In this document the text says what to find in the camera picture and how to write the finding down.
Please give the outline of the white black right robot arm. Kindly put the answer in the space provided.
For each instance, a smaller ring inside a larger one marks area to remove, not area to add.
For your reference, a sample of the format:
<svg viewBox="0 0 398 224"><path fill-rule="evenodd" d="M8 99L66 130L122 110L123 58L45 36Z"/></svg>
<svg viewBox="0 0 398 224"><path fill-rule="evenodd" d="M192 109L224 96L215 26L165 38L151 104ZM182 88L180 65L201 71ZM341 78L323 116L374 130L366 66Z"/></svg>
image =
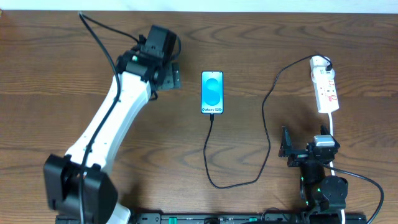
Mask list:
<svg viewBox="0 0 398 224"><path fill-rule="evenodd" d="M279 157L287 158L288 167L300 169L300 196L307 204L297 215L301 223L346 223L348 181L336 175L326 175L325 167L335 159L339 143L322 126L305 149L293 146L288 129L282 128Z"/></svg>

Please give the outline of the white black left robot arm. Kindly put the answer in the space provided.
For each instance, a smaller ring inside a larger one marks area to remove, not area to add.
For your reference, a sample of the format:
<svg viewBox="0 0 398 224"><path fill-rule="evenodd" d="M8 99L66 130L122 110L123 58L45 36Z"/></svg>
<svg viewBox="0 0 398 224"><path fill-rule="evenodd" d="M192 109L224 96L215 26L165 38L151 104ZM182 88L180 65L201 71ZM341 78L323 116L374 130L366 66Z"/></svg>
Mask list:
<svg viewBox="0 0 398 224"><path fill-rule="evenodd" d="M134 118L157 90L180 88L177 54L131 49L119 56L117 75L91 123L64 156L49 155L44 181L57 223L127 223L110 179L119 147Z"/></svg>

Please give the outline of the blue Galaxy smartphone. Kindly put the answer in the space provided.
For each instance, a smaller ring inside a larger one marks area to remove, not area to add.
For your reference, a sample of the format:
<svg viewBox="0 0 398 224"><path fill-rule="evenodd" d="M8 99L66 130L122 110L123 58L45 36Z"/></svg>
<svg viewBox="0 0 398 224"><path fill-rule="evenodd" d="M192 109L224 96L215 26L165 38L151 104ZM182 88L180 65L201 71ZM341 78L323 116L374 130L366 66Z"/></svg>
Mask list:
<svg viewBox="0 0 398 224"><path fill-rule="evenodd" d="M201 113L223 114L224 78L222 71L201 73Z"/></svg>

